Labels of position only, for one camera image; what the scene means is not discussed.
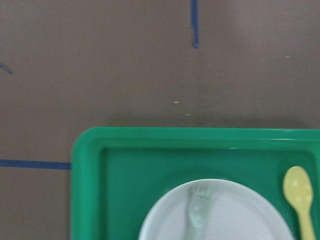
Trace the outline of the green plastic tray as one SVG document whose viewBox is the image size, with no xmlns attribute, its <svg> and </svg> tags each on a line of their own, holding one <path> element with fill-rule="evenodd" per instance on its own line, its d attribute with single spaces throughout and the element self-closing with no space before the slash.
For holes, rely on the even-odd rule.
<svg viewBox="0 0 320 240">
<path fill-rule="evenodd" d="M 313 188 L 311 218 L 320 232 L 320 132 L 317 129 L 95 127 L 72 149 L 73 240 L 140 240 L 154 204 L 187 182 L 218 179 L 260 194 L 301 237 L 285 199 L 288 169 L 302 167 Z"/>
</svg>

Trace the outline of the pale green plastic fork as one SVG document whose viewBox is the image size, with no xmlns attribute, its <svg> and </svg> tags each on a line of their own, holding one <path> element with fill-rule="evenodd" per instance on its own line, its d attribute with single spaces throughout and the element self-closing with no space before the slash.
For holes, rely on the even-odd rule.
<svg viewBox="0 0 320 240">
<path fill-rule="evenodd" d="M 210 196 L 209 185 L 206 182 L 199 182 L 191 188 L 187 208 L 187 240 L 201 239 L 202 231 L 208 220 Z"/>
</svg>

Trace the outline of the brown paper table cover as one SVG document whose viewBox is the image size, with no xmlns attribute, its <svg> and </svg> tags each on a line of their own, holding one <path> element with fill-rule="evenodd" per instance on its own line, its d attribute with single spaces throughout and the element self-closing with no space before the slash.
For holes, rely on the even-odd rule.
<svg viewBox="0 0 320 240">
<path fill-rule="evenodd" d="M 69 162 L 94 127 L 317 129 L 320 3 L 3 0 L 0 157 Z"/>
</svg>

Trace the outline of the white round plate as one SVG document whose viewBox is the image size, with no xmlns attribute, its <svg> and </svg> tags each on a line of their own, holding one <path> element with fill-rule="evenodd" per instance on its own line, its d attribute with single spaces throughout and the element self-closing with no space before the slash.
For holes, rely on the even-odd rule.
<svg viewBox="0 0 320 240">
<path fill-rule="evenodd" d="M 273 205 L 252 189 L 222 179 L 183 183 L 163 195 L 150 209 L 140 240 L 186 240 L 188 205 L 194 185 L 208 183 L 208 219 L 200 240 L 292 240 L 287 223 Z"/>
</svg>

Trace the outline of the yellow plastic spoon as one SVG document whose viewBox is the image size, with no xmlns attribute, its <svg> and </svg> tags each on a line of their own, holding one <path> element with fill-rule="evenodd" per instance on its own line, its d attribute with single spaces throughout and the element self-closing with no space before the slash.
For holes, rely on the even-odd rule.
<svg viewBox="0 0 320 240">
<path fill-rule="evenodd" d="M 311 218 L 314 192 L 309 175 L 304 168 L 301 166 L 289 168 L 283 178 L 282 190 L 285 199 L 297 214 L 300 238 L 315 240 L 316 234 Z"/>
</svg>

